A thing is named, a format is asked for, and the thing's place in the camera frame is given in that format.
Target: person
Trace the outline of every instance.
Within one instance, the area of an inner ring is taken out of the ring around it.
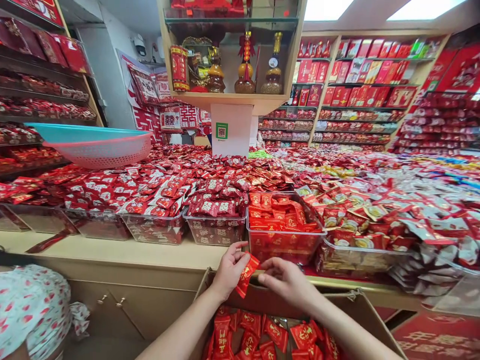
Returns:
[[[220,260],[211,286],[136,360],[186,360],[202,332],[239,282],[250,260],[241,251],[247,241],[232,244]],[[355,360],[402,359],[324,297],[290,261],[272,257],[261,265],[258,281],[326,327]]]

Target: finger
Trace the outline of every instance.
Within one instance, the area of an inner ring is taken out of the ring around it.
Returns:
[[[241,249],[244,246],[247,246],[249,244],[248,241],[238,241],[234,242],[232,245],[228,247],[226,250],[226,255],[233,255],[237,252],[238,249]]]
[[[242,273],[242,271],[245,269],[249,261],[250,261],[250,254],[248,253],[243,254],[240,260],[238,260],[238,262],[234,266],[235,270],[238,271],[238,274]]]
[[[279,295],[285,293],[285,284],[281,280],[271,275],[268,275],[267,273],[261,273],[260,275],[258,275],[258,281],[260,282],[260,284],[269,288],[274,293],[277,293]]]

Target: cardboard box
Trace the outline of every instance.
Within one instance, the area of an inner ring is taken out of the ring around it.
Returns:
[[[379,74],[380,67],[382,66],[382,61],[376,60],[371,63],[370,70],[365,79],[365,84],[373,84],[377,75]]]
[[[300,69],[298,71],[297,83],[307,83],[309,81],[310,69],[312,68],[312,60],[301,60]]]
[[[376,39],[371,44],[370,51],[368,52],[369,58],[378,58],[380,50],[382,49],[382,44],[384,43],[383,39]]]
[[[357,58],[366,58],[372,44],[372,39],[364,39],[361,42],[360,49],[358,50]]]
[[[325,84],[327,81],[327,73],[329,71],[329,63],[326,61],[321,61],[319,66],[320,67],[318,68],[315,82],[317,84]]]
[[[401,44],[399,41],[394,41],[394,42],[391,44],[390,51],[388,52],[388,58],[389,58],[389,59],[393,59],[393,58],[396,58],[396,57],[397,57],[401,45],[402,45],[402,44]]]
[[[390,87],[379,87],[378,92],[376,93],[375,102],[373,103],[374,108],[383,108],[385,99],[387,98],[390,92]]]
[[[326,88],[325,97],[323,98],[322,106],[330,106],[332,98],[334,97],[335,88],[330,86]]]
[[[385,60],[383,64],[380,66],[380,70],[378,71],[378,75],[376,76],[375,79],[375,84],[383,84],[385,81],[385,78],[387,77],[389,73],[390,66],[393,64],[393,61],[391,60]]]
[[[390,65],[390,68],[388,69],[388,74],[386,75],[385,80],[383,80],[384,84],[393,84],[393,80],[395,75],[397,74],[398,68],[399,68],[398,62],[393,62]]]
[[[363,84],[365,82],[373,62],[374,62],[373,60],[363,61],[363,64],[360,69],[360,74],[358,74],[358,79],[356,80],[357,83]]]
[[[319,73],[320,63],[318,61],[314,61],[311,63],[310,72],[308,73],[308,81],[307,83],[313,84],[317,80],[317,75]]]
[[[356,107],[364,107],[367,106],[367,94],[370,90],[370,85],[363,85],[360,90],[358,91],[358,96],[356,98]]]
[[[208,268],[203,276],[203,279],[196,292],[195,301],[201,294],[208,289],[215,277],[215,272]],[[367,299],[363,292],[358,290],[346,291],[344,293],[324,294],[325,297],[333,304],[344,311],[348,316],[360,324],[366,331],[376,337],[379,341],[385,344],[389,349],[394,351],[402,359],[407,360],[400,346],[395,341],[392,334],[389,332],[385,323],[382,321],[378,313],[375,311],[372,304]],[[270,291],[269,289],[250,284],[248,286],[246,297],[242,299],[236,291],[232,291],[230,297],[225,301],[227,305],[234,309],[241,309],[257,314],[267,314],[272,317],[279,317],[289,319],[289,324],[296,324],[298,320],[308,318],[307,314],[302,313],[299,309],[289,305],[282,297]],[[196,344],[190,356],[190,360],[201,360],[204,349],[210,335],[214,330],[214,319],[212,318],[210,324],[205,328],[198,343]],[[290,344],[294,344],[294,340],[290,331],[288,332]],[[242,330],[237,331],[232,336],[232,350],[234,354],[240,351],[240,343],[242,337]],[[267,338],[262,338],[261,343],[264,343]],[[290,359],[277,350],[277,359]]]
[[[350,44],[350,39],[340,41],[340,46],[338,47],[338,53],[336,54],[337,59],[343,59],[347,57],[349,44]]]
[[[352,61],[342,61],[340,70],[338,71],[338,77],[336,78],[337,84],[343,84],[347,79],[347,74],[349,73],[350,66]]]
[[[318,107],[320,105],[320,95],[322,95],[322,85],[312,85],[306,106]]]
[[[356,83],[359,79],[359,75],[360,75],[360,70],[362,68],[362,64],[364,63],[364,60],[363,58],[361,57],[357,57],[357,58],[354,58],[351,62],[351,66],[350,66],[350,71],[348,72],[348,75],[345,79],[345,82],[346,83]]]
[[[362,43],[362,39],[354,39],[350,41],[350,45],[348,45],[348,53],[346,57],[349,59],[353,59],[357,57],[357,54],[360,50],[360,44]]]
[[[340,100],[342,99],[342,93],[344,89],[345,89],[344,86],[335,87],[335,90],[333,91],[333,97],[331,98],[330,106],[337,107],[340,105]]]
[[[356,106],[358,95],[359,95],[360,88],[359,87],[354,87],[351,92],[350,92],[350,97],[348,98],[348,107],[354,107]]]
[[[328,79],[329,83],[335,83],[337,81],[337,77],[339,76],[340,66],[342,66],[341,61],[335,61],[333,63],[333,69],[331,70],[330,78]]]
[[[389,57],[389,51],[390,48],[392,47],[393,41],[385,41],[383,45],[381,46],[380,54],[378,54],[379,58],[388,58]]]

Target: plastic basket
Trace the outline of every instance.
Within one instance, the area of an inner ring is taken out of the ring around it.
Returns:
[[[141,243],[180,245],[183,235],[189,230],[183,219],[184,209],[177,216],[150,216],[121,214],[133,238]]]
[[[101,141],[74,143],[44,142],[72,163],[87,169],[108,169],[136,163],[148,157],[151,133]]]
[[[322,229],[320,221],[305,206],[296,192],[269,192],[273,197],[289,198],[300,203],[309,223],[317,223],[318,229]],[[261,263],[272,257],[282,258],[298,265],[307,265],[315,255],[317,247],[327,235],[323,232],[301,231],[265,231],[250,229],[247,216],[247,229],[250,244],[250,252]]]

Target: ceiling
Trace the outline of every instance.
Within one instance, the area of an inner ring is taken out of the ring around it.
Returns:
[[[386,21],[408,1],[354,0],[337,21],[305,22],[303,30],[440,29],[445,30],[446,33],[452,33],[465,30],[477,24],[480,19],[480,0],[467,0],[435,20]],[[99,0],[99,2],[133,32],[143,36],[160,35],[157,0]]]

